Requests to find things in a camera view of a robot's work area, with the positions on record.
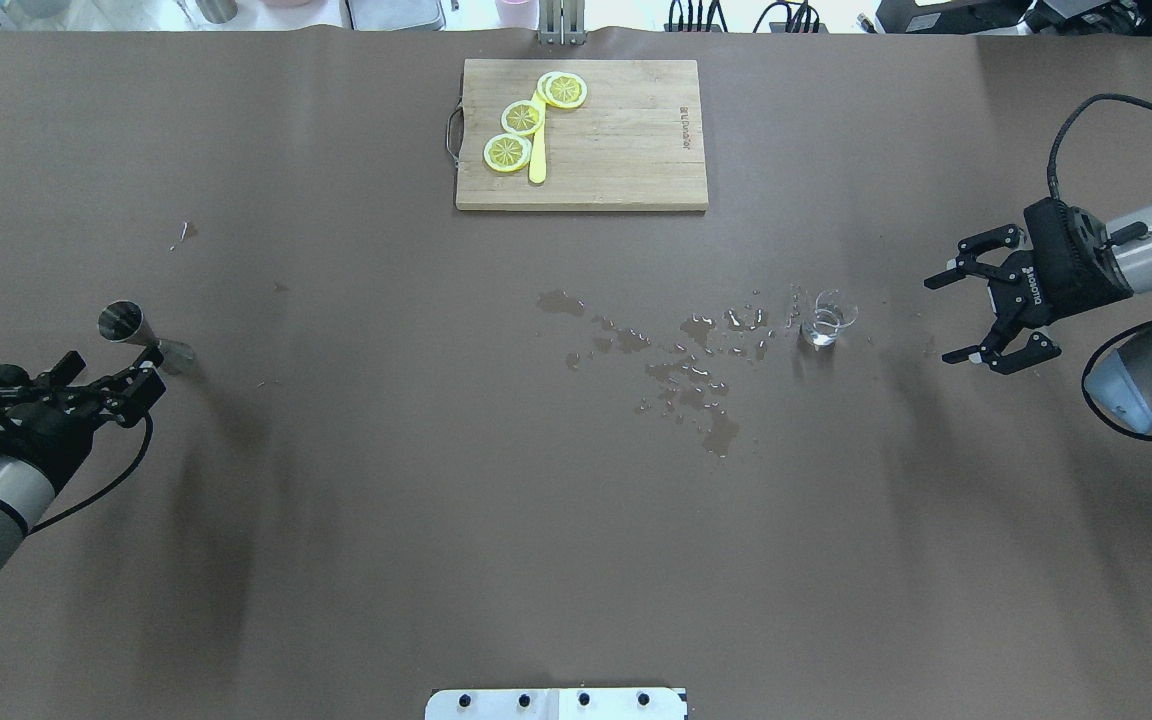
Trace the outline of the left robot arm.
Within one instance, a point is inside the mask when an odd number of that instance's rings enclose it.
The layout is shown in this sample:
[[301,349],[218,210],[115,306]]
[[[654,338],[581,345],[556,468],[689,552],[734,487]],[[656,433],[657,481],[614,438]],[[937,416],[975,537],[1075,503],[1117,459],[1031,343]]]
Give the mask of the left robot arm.
[[150,347],[120,372],[81,386],[84,361],[76,351],[37,376],[0,364],[0,571],[26,537],[50,526],[50,506],[90,456],[100,429],[154,429],[164,365],[160,348]]

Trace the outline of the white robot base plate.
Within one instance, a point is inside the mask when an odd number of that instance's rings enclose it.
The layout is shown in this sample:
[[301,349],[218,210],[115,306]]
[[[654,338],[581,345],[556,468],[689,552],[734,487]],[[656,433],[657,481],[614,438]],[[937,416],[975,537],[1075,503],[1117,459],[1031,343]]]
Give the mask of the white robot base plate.
[[684,689],[566,687],[444,689],[431,694],[425,719],[687,719]]

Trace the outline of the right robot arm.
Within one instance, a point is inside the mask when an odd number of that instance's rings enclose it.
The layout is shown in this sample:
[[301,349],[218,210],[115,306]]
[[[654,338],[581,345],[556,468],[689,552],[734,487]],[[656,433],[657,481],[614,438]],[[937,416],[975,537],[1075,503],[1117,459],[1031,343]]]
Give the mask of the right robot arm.
[[[987,285],[995,319],[982,341],[943,355],[1011,376],[1061,354],[1053,323],[1152,291],[1152,204],[1101,222],[1064,200],[1043,199],[1023,225],[961,240],[929,290],[969,276]],[[1079,376],[1089,410],[1115,430],[1152,444],[1152,319],[1108,338]]]

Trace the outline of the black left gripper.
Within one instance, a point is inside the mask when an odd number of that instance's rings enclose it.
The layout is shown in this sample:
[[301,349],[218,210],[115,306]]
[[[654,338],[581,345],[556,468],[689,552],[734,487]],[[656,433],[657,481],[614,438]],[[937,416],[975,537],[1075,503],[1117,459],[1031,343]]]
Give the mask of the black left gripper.
[[[79,353],[68,351],[33,386],[70,386],[84,370]],[[166,393],[156,367],[131,367],[88,382],[91,414],[65,411],[37,397],[0,395],[0,455],[41,471],[55,491],[65,488],[90,456],[103,420],[134,427]]]

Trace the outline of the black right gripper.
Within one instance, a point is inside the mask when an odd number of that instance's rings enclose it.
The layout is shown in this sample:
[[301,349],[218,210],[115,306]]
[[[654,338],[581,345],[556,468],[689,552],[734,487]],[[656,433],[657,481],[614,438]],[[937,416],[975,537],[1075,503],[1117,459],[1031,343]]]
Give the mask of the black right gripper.
[[977,276],[996,285],[996,328],[982,341],[942,355],[1011,376],[1061,356],[1047,325],[1134,296],[1108,251],[1105,223],[1064,200],[1037,200],[1024,227],[1001,225],[957,242],[927,290]]

